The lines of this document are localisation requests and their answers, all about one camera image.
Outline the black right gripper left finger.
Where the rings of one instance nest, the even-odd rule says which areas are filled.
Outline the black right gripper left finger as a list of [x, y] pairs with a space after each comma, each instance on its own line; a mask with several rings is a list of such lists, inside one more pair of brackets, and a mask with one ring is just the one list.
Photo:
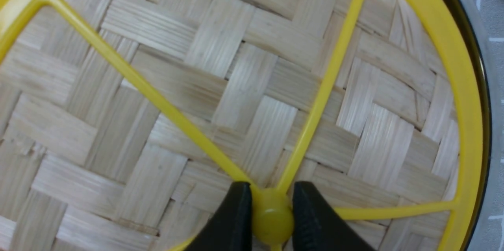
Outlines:
[[219, 208], [186, 251], [250, 251], [252, 192], [250, 183], [233, 182]]

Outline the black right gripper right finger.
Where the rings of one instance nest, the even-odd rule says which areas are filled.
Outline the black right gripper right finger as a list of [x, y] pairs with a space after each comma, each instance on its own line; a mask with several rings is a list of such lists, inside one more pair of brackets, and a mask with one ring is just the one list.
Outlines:
[[308, 181], [295, 183], [293, 192], [295, 251], [374, 251]]

